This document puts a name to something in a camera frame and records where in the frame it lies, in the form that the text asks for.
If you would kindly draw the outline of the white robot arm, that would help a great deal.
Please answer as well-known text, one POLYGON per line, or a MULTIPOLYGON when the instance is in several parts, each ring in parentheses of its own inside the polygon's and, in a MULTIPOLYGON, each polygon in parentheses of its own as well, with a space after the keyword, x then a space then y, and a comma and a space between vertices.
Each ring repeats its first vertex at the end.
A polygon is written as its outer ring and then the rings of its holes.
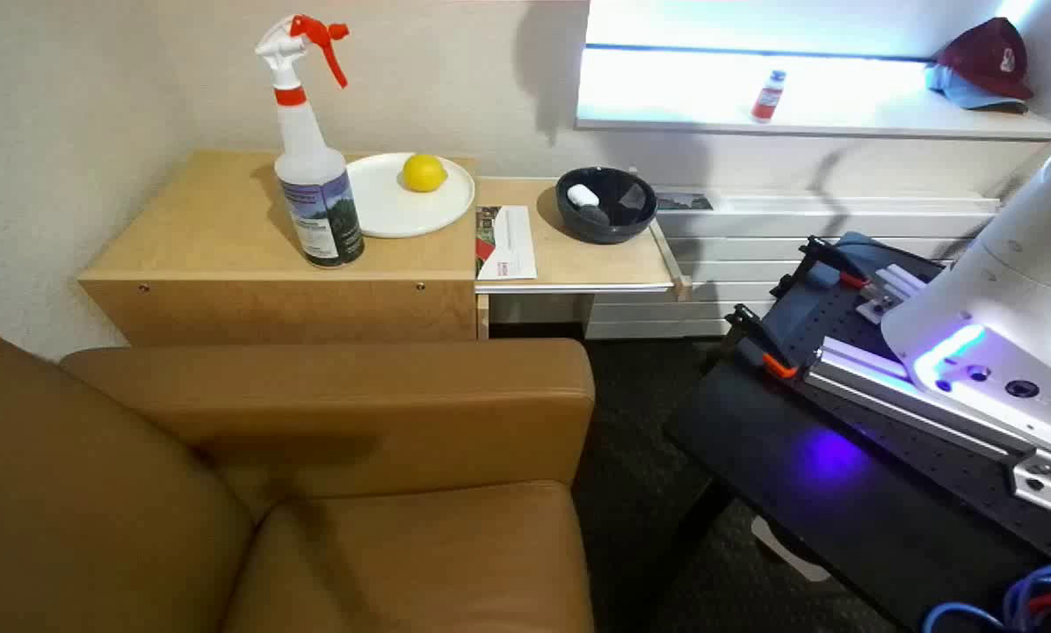
POLYGON ((1051 452, 1051 156, 881 336, 920 387, 1051 452))

